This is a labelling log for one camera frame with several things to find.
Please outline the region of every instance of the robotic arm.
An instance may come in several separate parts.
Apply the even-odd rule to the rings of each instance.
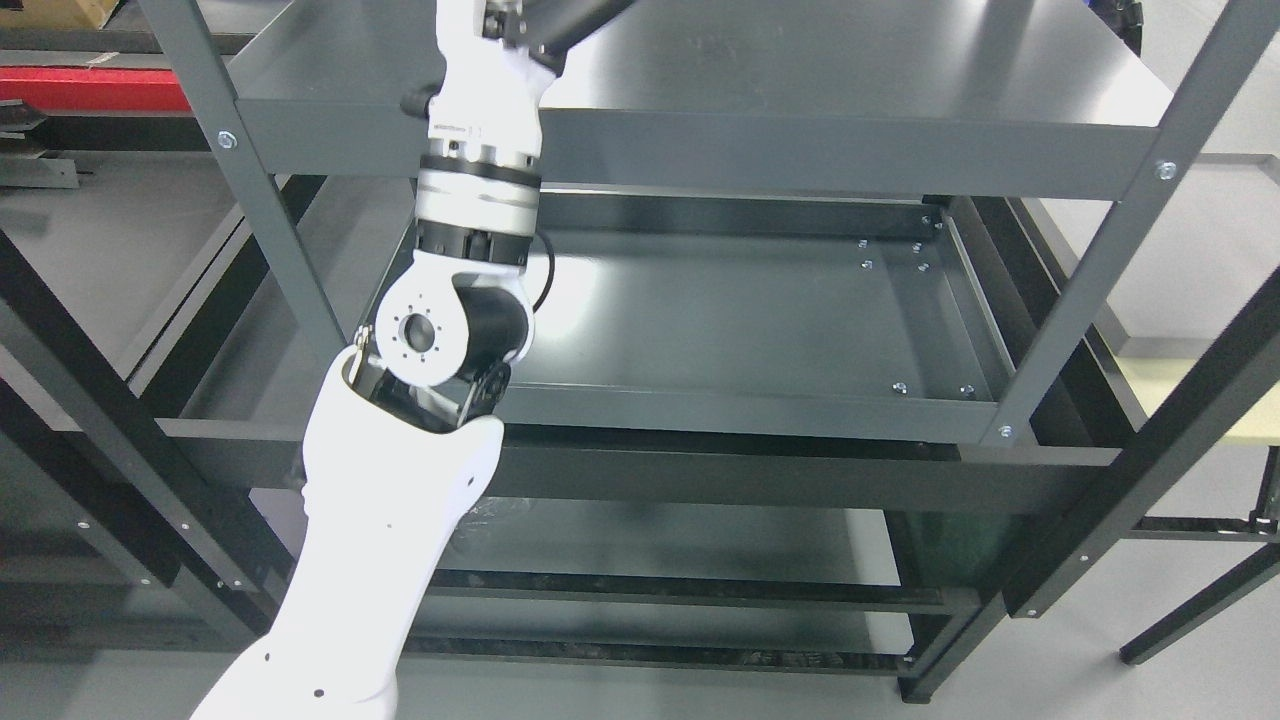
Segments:
[[[306,539],[271,630],[193,720],[387,720],[396,664],[458,520],[498,465],[492,415],[529,351],[538,104],[564,53],[632,0],[438,0],[413,263],[334,359],[307,423]],[[436,388],[470,384],[462,402]]]

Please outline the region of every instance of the metal shelf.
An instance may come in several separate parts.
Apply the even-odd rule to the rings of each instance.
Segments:
[[[342,215],[407,218],[408,193],[398,182],[330,182],[325,196],[343,201],[316,204],[303,242],[349,322],[367,297],[334,282],[376,278],[394,236],[366,232],[360,219],[352,231]],[[556,284],[503,419],[977,442],[1009,368],[959,242],[934,228],[938,213],[909,202],[547,192]],[[545,270],[534,263],[536,295]],[[282,352],[282,328],[288,309],[274,288],[260,291],[187,416],[300,427],[324,368],[302,346]]]
[[[411,177],[422,0],[294,0],[232,61],[268,172]],[[646,0],[544,99],[549,182],[1117,199],[1170,92],[1079,3]]]

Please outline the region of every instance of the metal post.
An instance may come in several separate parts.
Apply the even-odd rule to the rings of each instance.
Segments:
[[[1120,660],[1142,665],[1276,575],[1280,575],[1280,546],[1268,544],[1120,648]]]
[[[1254,529],[1275,533],[1280,523],[1280,447],[1267,451],[1267,466],[1262,471],[1262,487],[1258,488],[1258,502],[1249,512],[1249,524]]]
[[[236,106],[236,88],[195,0],[141,0],[147,22],[182,81],[214,158],[253,227],[284,301],[324,361],[347,343],[298,240],[275,181],[262,167]]]
[[[996,625],[1005,619],[1005,603],[997,593],[987,601],[965,625],[955,641],[942,651],[933,665],[924,669],[916,678],[900,678],[897,682],[902,702],[924,705],[933,698],[942,683],[955,673],[956,667],[987,639]]]
[[[1277,380],[1280,270],[1023,564],[1005,589],[1010,610],[1043,615]]]
[[[228,585],[283,594],[293,557],[247,495],[200,477],[3,231],[0,345]]]
[[[988,425],[1010,445],[1048,392],[1160,213],[1280,28],[1280,3],[1231,0],[1174,95],[1151,151],[1071,275]]]
[[[93,547],[137,587],[170,588],[224,639],[246,644],[270,618],[244,593],[218,588],[218,579],[165,527],[155,509],[128,486],[110,483],[49,428],[0,380],[0,468],[23,487],[52,498],[67,515],[67,530]],[[49,568],[47,559],[42,569]],[[193,571],[189,565],[198,565]],[[68,578],[82,582],[76,575]]]

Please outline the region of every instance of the gray floor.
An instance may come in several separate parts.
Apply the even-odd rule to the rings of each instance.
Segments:
[[[1147,61],[1185,72],[1220,0],[1149,0]],[[1210,150],[1276,152],[1280,55],[1272,51]],[[1243,515],[1263,452],[1220,447],[1156,509]],[[1271,717],[1280,701],[1280,584],[1272,583],[1139,669],[1115,650],[1251,546],[1126,542],[1044,618],[1004,623],[927,707],[883,679],[407,660],[399,717]],[[186,717],[224,655],[100,653],[92,664],[0,665],[5,720]]]

